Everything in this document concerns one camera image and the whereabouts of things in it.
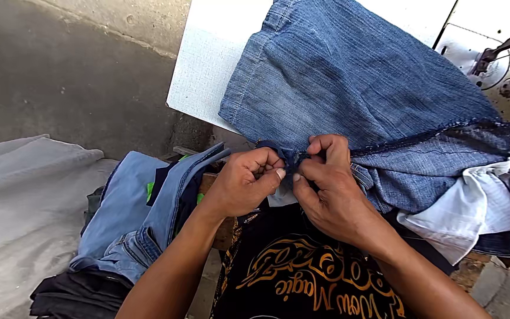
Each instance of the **dark blue jeans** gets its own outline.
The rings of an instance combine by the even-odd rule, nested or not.
[[[355,1],[275,0],[219,114],[293,165],[310,135],[347,136],[354,177],[381,212],[421,212],[464,169],[510,157],[510,123],[479,88]]]

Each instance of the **gold graphic print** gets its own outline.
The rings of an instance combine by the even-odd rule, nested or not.
[[[362,256],[348,258],[344,260],[340,243],[332,248],[307,235],[290,234],[275,240],[251,260],[245,279],[236,289],[273,280],[274,292],[283,296],[283,301],[290,294],[306,295],[313,301],[314,311],[337,310],[363,318],[404,317],[400,298],[383,277],[364,267]],[[380,301],[389,304],[390,314],[379,312],[376,302]]]

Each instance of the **hand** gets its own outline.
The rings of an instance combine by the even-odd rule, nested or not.
[[[382,250],[394,229],[367,200],[351,174],[350,150],[344,136],[310,137],[305,159],[294,174],[294,195],[308,219],[324,234],[369,251]],[[326,160],[317,154],[326,150]],[[320,188],[315,192],[308,181]]]
[[[271,148],[232,154],[200,205],[222,219],[248,214],[275,193],[284,166]]]

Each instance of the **forearm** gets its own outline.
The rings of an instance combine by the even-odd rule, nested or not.
[[[143,274],[125,299],[117,319],[184,318],[223,219],[200,204],[180,233]]]
[[[421,318],[490,318],[477,302],[396,233],[373,256],[402,300]]]

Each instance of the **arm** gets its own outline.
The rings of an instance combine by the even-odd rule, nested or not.
[[[367,250],[402,300],[424,318],[490,318],[449,277],[412,249],[365,198],[351,175],[347,139],[310,138],[294,176],[294,194],[308,219],[326,235]],[[326,159],[318,157],[326,150]],[[313,180],[319,192],[308,185]]]
[[[116,319],[184,318],[218,227],[225,217],[247,214],[274,193],[286,175],[284,166],[269,148],[232,155],[174,241],[135,284]]]

